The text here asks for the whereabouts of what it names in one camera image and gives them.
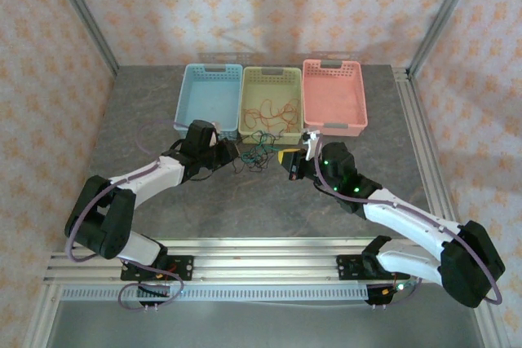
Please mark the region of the blue perforated plastic basket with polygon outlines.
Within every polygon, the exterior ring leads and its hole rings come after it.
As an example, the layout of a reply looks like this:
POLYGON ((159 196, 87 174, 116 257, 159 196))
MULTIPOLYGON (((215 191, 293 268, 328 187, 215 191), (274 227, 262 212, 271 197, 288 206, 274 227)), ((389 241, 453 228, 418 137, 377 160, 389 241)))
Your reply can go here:
POLYGON ((179 92, 174 129, 185 136, 194 120, 218 126, 219 136, 238 136, 243 67, 239 64, 189 64, 179 92))

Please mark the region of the pale yellow perforated plastic basket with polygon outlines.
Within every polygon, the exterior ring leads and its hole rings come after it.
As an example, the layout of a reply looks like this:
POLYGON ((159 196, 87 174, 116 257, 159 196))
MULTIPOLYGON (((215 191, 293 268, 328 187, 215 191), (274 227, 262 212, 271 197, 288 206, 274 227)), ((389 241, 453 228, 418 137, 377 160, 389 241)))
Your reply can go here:
POLYGON ((276 144, 299 143, 303 129, 302 72, 293 67, 243 70, 238 132, 246 143, 270 134, 276 144))

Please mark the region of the pink perforated plastic basket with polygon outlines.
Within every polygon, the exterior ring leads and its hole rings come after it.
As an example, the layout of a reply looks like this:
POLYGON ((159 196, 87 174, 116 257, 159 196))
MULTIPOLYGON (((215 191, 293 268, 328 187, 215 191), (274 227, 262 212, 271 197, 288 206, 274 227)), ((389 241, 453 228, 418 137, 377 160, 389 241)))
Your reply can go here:
POLYGON ((359 136, 368 125, 360 63, 306 59, 302 76, 305 126, 330 136, 359 136))

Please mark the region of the aluminium frame rail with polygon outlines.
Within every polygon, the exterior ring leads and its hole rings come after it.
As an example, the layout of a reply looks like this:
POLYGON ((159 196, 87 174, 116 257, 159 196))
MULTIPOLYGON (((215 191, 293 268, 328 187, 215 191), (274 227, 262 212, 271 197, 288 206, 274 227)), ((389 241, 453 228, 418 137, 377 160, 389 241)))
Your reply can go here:
MULTIPOLYGON (((446 186, 435 140, 429 129, 420 94, 417 92, 416 81, 405 68, 394 68, 392 72, 430 211, 442 218, 458 222, 460 217, 446 186)), ((474 313, 481 340, 486 348, 510 348, 507 331, 497 306, 482 302, 474 309, 474 313)))
POLYGON ((47 347, 61 296, 62 286, 60 284, 44 284, 42 286, 22 348, 47 347))

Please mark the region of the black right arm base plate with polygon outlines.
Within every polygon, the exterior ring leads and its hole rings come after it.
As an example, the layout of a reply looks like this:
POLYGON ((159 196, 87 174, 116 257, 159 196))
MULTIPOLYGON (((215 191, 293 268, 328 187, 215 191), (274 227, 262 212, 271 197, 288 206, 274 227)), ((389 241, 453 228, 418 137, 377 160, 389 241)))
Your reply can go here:
POLYGON ((356 281, 366 288, 370 306, 387 306, 396 293, 391 272, 385 271, 375 258, 366 255, 344 254, 336 257, 338 278, 356 281))

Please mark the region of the wide aluminium mounting rail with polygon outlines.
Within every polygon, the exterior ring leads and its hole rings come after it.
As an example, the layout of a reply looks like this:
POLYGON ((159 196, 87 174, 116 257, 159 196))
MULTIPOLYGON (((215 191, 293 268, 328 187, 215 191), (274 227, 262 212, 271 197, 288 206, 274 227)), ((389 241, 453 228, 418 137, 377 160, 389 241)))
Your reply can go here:
MULTIPOLYGON (((191 255, 190 284, 333 284, 336 257, 359 254, 372 238, 199 238, 160 241, 174 255, 191 255)), ((117 259, 69 261, 52 253, 43 280, 49 284, 122 284, 117 259)))

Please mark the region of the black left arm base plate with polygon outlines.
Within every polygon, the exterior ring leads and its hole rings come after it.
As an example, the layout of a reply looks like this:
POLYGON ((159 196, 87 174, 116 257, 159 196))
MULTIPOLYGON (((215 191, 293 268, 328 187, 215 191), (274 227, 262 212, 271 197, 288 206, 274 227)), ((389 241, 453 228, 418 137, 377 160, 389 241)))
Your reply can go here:
POLYGON ((117 296, 128 311, 158 311, 177 299, 192 280, 193 256, 160 254, 151 266, 122 259, 121 280, 127 282, 117 296))

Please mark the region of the aluminium frame post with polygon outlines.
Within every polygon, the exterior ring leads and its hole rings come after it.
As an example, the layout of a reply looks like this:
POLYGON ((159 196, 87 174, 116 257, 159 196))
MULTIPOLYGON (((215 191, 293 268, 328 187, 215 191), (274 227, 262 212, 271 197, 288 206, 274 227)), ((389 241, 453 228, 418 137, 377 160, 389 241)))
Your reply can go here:
POLYGON ((409 67, 406 69, 406 73, 410 78, 416 77, 419 74, 424 62, 437 43, 437 40, 449 22, 449 19, 452 16, 459 1, 460 0, 442 1, 433 21, 427 30, 427 33, 419 44, 418 49, 416 50, 414 57, 409 64, 409 67))
POLYGON ((116 77, 119 72, 120 64, 95 20, 94 15, 88 7, 86 0, 69 0, 69 3, 76 11, 77 16, 86 28, 86 31, 100 53, 102 60, 107 65, 111 74, 116 77))

